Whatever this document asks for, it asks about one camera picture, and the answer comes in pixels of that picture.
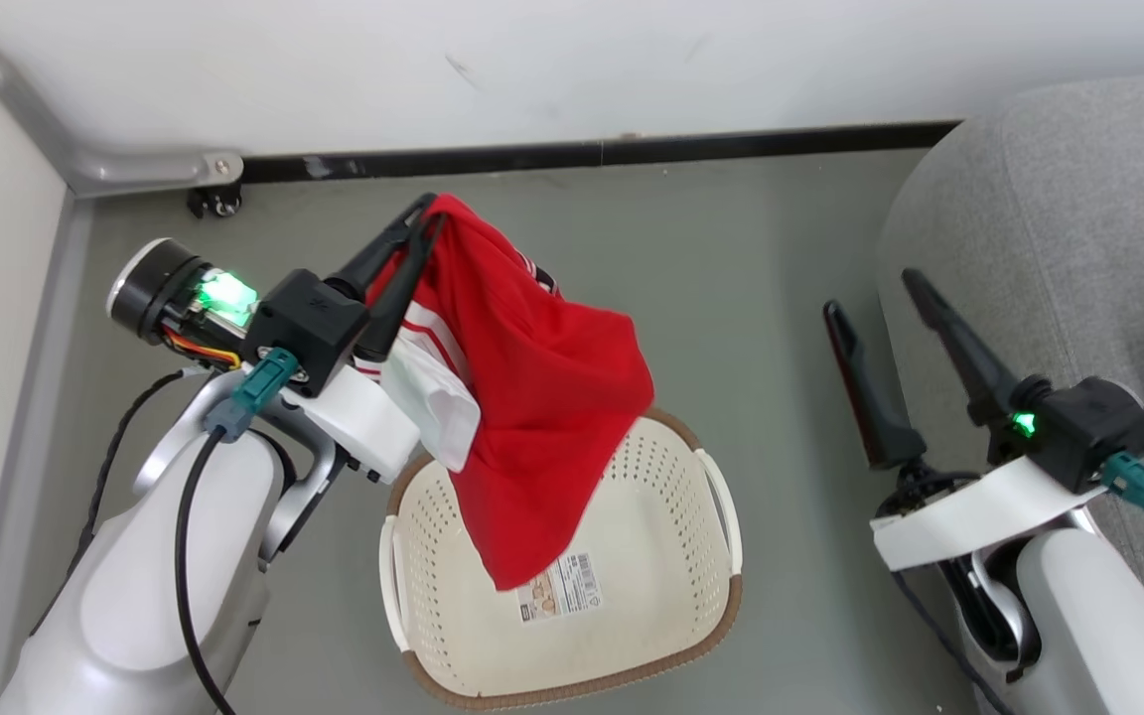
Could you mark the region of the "cream perforated laundry basket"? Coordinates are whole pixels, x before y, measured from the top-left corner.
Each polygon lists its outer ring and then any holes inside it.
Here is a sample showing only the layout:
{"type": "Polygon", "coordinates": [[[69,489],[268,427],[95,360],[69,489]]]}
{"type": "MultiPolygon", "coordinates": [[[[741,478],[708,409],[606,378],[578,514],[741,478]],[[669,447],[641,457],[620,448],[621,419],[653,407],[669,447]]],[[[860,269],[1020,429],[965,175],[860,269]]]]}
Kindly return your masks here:
{"type": "Polygon", "coordinates": [[[387,502],[378,579],[419,686],[464,712],[595,696],[707,656],[740,610],[734,498],[696,432],[664,410],[619,445],[566,553],[590,553],[605,605],[523,623],[514,589],[495,589],[464,532],[448,471],[413,459],[387,502]]]}

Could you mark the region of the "black baseboard strip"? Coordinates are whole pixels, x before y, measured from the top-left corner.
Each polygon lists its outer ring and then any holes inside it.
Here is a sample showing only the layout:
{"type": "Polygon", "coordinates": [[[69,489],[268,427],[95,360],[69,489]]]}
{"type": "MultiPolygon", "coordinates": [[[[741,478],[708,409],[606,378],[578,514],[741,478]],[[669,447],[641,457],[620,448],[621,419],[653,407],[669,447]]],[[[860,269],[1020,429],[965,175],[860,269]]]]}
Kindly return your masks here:
{"type": "Polygon", "coordinates": [[[283,154],[245,159],[244,183],[403,180],[509,172],[653,166],[850,151],[929,149],[958,127],[950,121],[848,125],[789,132],[745,132],[581,142],[370,153],[283,154]]]}

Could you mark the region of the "black caster wheel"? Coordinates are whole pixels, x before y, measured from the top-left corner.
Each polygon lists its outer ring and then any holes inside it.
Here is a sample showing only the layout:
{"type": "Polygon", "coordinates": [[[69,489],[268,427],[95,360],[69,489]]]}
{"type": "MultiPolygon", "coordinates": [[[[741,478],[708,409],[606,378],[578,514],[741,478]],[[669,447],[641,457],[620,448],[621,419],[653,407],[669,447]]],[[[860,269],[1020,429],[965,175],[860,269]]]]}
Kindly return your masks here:
{"type": "Polygon", "coordinates": [[[186,209],[197,220],[204,220],[208,216],[232,217],[240,212],[241,205],[241,182],[219,186],[194,186],[194,189],[186,190],[186,209]]]}

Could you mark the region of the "red shirt with white stripes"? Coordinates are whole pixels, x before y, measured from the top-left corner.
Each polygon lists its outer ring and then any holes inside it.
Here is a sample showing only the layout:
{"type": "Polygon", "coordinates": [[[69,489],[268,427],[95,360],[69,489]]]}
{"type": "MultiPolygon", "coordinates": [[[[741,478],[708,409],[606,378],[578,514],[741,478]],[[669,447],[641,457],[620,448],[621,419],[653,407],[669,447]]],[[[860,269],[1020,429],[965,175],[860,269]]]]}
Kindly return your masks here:
{"type": "Polygon", "coordinates": [[[356,370],[418,426],[483,569],[513,590],[567,551],[610,456],[652,406],[652,376],[627,313],[563,297],[454,196],[439,194],[432,215],[446,220],[394,352],[356,370]]]}

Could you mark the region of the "grey fabric sofa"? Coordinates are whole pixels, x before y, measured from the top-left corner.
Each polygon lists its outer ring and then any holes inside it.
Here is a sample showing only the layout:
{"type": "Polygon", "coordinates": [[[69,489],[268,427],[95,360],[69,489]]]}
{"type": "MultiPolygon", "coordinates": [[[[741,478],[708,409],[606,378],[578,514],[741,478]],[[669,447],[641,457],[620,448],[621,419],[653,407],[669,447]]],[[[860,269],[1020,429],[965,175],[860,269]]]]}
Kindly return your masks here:
{"type": "Polygon", "coordinates": [[[917,268],[1017,378],[1099,376],[1144,404],[1144,76],[1022,93],[919,162],[877,239],[877,297],[931,461],[975,471],[988,431],[901,272],[917,268]]]}

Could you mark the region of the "printed paper label sticker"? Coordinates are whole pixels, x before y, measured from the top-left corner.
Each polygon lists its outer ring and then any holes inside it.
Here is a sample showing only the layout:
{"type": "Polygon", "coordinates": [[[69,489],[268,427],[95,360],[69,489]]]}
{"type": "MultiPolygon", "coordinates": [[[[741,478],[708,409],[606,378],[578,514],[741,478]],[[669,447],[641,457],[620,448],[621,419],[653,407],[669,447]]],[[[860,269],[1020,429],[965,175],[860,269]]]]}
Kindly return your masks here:
{"type": "Polygon", "coordinates": [[[523,623],[587,614],[605,605],[590,553],[566,553],[514,589],[523,623]]]}

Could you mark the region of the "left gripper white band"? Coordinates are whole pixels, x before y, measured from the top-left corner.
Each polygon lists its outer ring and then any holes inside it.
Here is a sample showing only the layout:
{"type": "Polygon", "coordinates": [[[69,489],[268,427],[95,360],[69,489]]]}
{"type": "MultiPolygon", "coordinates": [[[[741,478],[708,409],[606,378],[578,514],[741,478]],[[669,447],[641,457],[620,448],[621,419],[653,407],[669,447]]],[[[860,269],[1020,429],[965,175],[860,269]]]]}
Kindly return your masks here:
{"type": "MultiPolygon", "coordinates": [[[[353,355],[363,362],[382,363],[394,352],[446,220],[444,215],[423,219],[437,198],[439,194],[419,196],[353,259],[324,279],[344,297],[362,302],[387,262],[405,245],[403,261],[370,307],[371,321],[356,341],[353,353],[321,395],[309,398],[292,389],[292,380],[305,379],[305,372],[297,367],[289,384],[251,421],[251,426],[267,422],[313,452],[312,471],[301,477],[305,485],[329,484],[341,468],[353,468],[370,480],[391,480],[416,448],[418,426],[375,380],[356,370],[353,355]]],[[[110,320],[146,345],[162,345],[210,370],[208,383],[146,456],[137,485],[153,485],[186,448],[205,438],[210,410],[233,394],[254,367],[254,363],[243,360],[239,348],[259,300],[268,291],[259,293],[170,238],[146,243],[118,272],[105,302],[110,320]]]]}

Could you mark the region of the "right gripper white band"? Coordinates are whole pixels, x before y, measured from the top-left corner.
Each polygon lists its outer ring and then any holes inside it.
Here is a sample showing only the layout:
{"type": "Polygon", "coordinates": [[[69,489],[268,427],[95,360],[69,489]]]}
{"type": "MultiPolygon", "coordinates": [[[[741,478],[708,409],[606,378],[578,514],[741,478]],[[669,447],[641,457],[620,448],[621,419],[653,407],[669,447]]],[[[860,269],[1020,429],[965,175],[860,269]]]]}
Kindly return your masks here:
{"type": "MultiPolygon", "coordinates": [[[[934,331],[966,389],[974,426],[1002,429],[1011,418],[1012,390],[1020,383],[917,268],[901,272],[909,300],[927,329],[934,331]]],[[[885,402],[864,360],[864,344],[847,312],[823,304],[823,326],[861,435],[872,470],[887,471],[925,456],[925,439],[885,402]]],[[[971,555],[1036,529],[1106,493],[1101,483],[1073,493],[1030,458],[1014,459],[976,480],[903,516],[869,521],[873,543],[887,569],[898,571],[971,555]]]]}

